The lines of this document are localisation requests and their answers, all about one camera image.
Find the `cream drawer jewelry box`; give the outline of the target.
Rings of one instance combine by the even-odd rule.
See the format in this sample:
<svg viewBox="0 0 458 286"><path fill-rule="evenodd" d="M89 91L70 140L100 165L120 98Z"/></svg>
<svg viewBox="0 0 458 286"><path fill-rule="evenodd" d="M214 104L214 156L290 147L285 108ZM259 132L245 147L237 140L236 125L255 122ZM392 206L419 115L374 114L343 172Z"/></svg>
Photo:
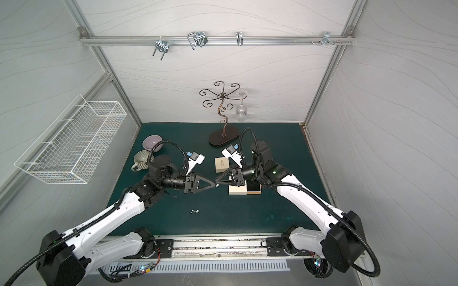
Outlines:
<svg viewBox="0 0 458 286"><path fill-rule="evenodd" d="M226 157L217 157L215 158L215 172L220 174L229 169L230 163L229 159Z"/></svg>

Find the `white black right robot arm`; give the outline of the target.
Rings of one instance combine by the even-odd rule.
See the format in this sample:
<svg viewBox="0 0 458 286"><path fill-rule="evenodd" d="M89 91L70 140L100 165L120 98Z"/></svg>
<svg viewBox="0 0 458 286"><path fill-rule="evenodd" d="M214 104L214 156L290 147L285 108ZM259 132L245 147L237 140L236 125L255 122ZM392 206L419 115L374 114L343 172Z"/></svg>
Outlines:
<svg viewBox="0 0 458 286"><path fill-rule="evenodd" d="M225 158L235 162L235 166L222 173L215 180L216 184L244 187L252 183L275 189L318 227L317 231L300 226L289 228L282 238L285 251L296 253L306 250L315 257L326 259L340 272L354 268L367 276L372 275L371 271L355 263L363 253L367 253L371 259L375 257L366 240L360 217L353 211L343 212L313 193L292 172L274 161L265 142L253 143L251 147L251 164L245 162L239 145L230 145L222 151Z"/></svg>

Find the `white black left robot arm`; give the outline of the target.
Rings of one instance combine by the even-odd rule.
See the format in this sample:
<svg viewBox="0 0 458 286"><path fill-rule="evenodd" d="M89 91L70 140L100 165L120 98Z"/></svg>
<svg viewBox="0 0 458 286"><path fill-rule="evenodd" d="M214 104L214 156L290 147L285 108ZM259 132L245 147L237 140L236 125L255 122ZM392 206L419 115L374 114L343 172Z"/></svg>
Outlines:
<svg viewBox="0 0 458 286"><path fill-rule="evenodd" d="M92 217L90 220L64 231L53 230L41 242L41 257L36 269L48 286L75 286L95 269L126 256L135 256L142 250L151 249L154 236L141 229L108 243L100 240L126 221L144 212L161 199L167 189L198 193L201 181L211 189L215 184L194 173L205 156L187 153L184 174L167 155L160 155L149 163L149 171L132 187L125 188L120 199Z"/></svg>

